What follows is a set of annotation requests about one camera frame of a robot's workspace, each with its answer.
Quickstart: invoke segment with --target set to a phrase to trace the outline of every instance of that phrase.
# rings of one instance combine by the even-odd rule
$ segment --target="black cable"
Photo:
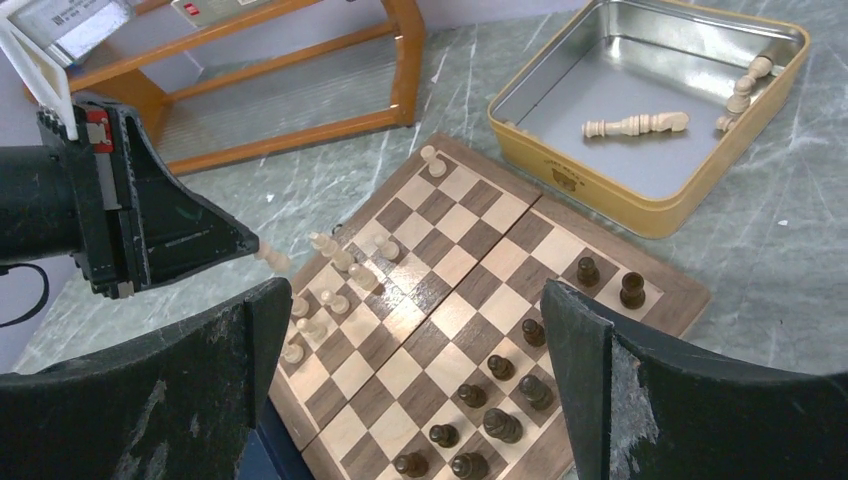
[[[29,309],[29,311],[27,313],[21,315],[20,317],[14,319],[12,321],[9,321],[9,322],[6,322],[6,323],[0,323],[0,328],[11,327],[13,325],[17,325],[19,323],[26,322],[27,320],[31,319],[32,317],[38,315],[38,312],[44,310],[44,307],[47,305],[47,299],[50,297],[50,280],[47,278],[47,272],[45,272],[44,269],[39,267],[38,265],[33,265],[31,263],[15,263],[15,264],[12,264],[12,265],[0,265],[0,277],[2,277],[3,275],[7,275],[11,270],[14,270],[15,268],[22,268],[22,267],[31,268],[31,269],[35,270],[36,272],[38,272],[39,275],[41,275],[41,279],[44,281],[44,290],[42,290],[41,298],[38,299],[38,303],[36,303],[34,307]]]

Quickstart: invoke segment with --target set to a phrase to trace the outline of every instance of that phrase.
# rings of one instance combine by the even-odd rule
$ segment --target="marble table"
[[[687,223],[645,240],[596,221],[703,282],[714,299],[686,339],[730,357],[827,373],[848,368],[848,9],[843,0],[697,0],[804,26],[813,46],[790,98]],[[563,12],[438,32],[427,44],[420,123],[183,178],[278,249],[294,268],[306,234],[348,218],[430,134],[496,159],[485,109],[571,17]],[[131,339],[271,275],[252,257],[125,301],[65,287],[15,366],[35,372]]]

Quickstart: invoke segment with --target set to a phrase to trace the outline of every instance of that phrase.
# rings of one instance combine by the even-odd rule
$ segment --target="chessboard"
[[[377,237],[397,247],[391,259]],[[398,459],[423,464],[420,478],[447,480],[457,478],[450,464],[464,453],[483,459],[482,478],[558,479],[573,459],[550,354],[543,336],[531,342],[522,329],[544,330],[545,281],[568,282],[675,336],[710,299],[694,280],[443,134],[428,139],[332,244],[292,278],[303,311],[292,318],[284,354],[298,355],[281,357],[270,391],[321,480],[412,478],[397,472]],[[338,250],[347,262],[330,254]],[[376,281],[351,275],[350,261]],[[640,301],[624,306],[622,282],[634,276]],[[341,307],[330,297],[343,298]],[[508,375],[489,368],[493,356]],[[527,377],[546,386],[539,388],[553,401],[545,408],[520,391]],[[482,403],[469,406],[461,385]],[[517,442],[487,433],[483,417],[492,409],[520,424]],[[455,433],[449,446],[430,439],[434,425]]]

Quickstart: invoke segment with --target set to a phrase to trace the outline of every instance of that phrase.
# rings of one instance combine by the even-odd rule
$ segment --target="dark brown chess piece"
[[[418,452],[398,455],[394,461],[395,470],[409,478],[420,478],[427,474],[427,459]]]
[[[481,480],[489,474],[489,462],[477,452],[461,453],[451,460],[451,471],[462,480]]]
[[[621,279],[621,304],[636,310],[645,304],[645,279],[636,272],[629,272]]]
[[[483,414],[483,430],[504,443],[517,443],[524,434],[521,422],[499,408],[491,408]]]
[[[459,442],[459,431],[453,425],[430,427],[430,441],[442,448],[452,448]]]
[[[477,385],[463,383],[457,390],[459,399],[471,408],[480,408],[486,404],[486,392]]]
[[[583,257],[577,261],[577,282],[580,285],[594,287],[599,281],[601,281],[601,272],[598,271],[592,257]]]
[[[521,331],[524,333],[524,341],[531,347],[541,347],[545,344],[545,327],[539,322],[528,318],[521,322]]]
[[[551,387],[535,375],[525,375],[518,382],[518,391],[530,402],[533,410],[545,410],[554,403]]]
[[[492,371],[492,376],[498,380],[509,380],[515,375],[515,366],[500,355],[492,355],[486,364]]]

